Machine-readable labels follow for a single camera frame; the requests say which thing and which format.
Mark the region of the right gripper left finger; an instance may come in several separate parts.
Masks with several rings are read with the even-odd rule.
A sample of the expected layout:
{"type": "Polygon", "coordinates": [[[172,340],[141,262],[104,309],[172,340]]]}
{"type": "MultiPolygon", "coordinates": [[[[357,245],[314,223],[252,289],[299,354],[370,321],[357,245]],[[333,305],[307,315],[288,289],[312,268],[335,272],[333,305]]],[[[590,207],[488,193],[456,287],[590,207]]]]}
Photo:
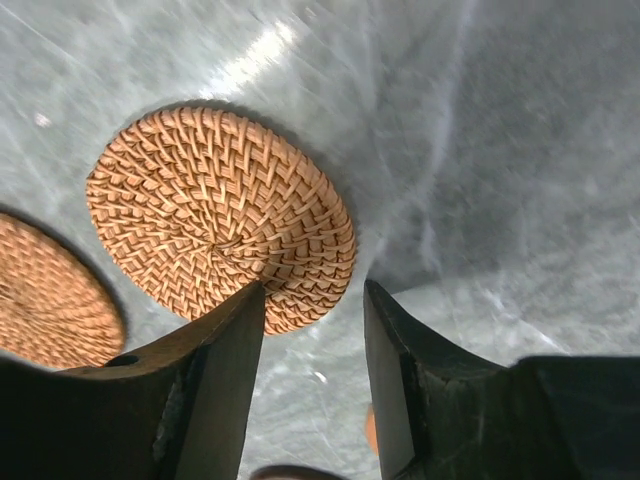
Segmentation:
{"type": "Polygon", "coordinates": [[[5,479],[234,479],[265,323],[253,282],[101,367],[1,362],[5,479]]]}

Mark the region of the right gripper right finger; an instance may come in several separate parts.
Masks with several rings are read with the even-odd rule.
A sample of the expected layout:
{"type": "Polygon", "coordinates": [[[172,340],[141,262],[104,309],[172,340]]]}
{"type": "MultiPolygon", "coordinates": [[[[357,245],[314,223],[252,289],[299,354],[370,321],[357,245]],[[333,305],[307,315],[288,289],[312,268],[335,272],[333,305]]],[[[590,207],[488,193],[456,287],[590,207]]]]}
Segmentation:
{"type": "Polygon", "coordinates": [[[638,477],[637,358],[503,367],[422,324],[374,281],[364,331],[383,478],[638,477]]]}

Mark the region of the light wood coaster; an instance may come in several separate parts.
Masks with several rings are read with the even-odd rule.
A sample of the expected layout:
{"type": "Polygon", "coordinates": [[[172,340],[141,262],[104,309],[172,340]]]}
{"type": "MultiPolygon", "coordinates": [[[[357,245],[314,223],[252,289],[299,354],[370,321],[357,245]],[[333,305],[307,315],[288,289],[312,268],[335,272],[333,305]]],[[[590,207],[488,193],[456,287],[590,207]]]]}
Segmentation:
{"type": "Polygon", "coordinates": [[[377,441],[377,431],[376,431],[376,424],[375,424],[375,414],[374,414],[374,409],[372,404],[370,404],[367,408],[364,431],[365,431],[365,437],[369,447],[371,448],[373,453],[376,456],[378,456],[379,449],[378,449],[378,441],[377,441]]]}

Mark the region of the woven rattan coaster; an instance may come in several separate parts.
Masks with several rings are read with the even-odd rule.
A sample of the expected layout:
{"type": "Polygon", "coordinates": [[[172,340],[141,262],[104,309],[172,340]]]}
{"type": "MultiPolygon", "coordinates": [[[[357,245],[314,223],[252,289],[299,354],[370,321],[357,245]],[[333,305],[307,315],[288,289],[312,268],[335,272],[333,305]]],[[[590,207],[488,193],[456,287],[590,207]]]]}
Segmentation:
{"type": "Polygon", "coordinates": [[[118,268],[187,320],[257,281],[265,332],[293,332],[332,310],[352,278],[355,229],[330,179],[230,112],[181,107],[133,122],[100,155],[86,199],[118,268]]]}
{"type": "Polygon", "coordinates": [[[42,230],[1,215],[1,349],[55,369],[100,366],[126,327],[105,287],[42,230]]]}

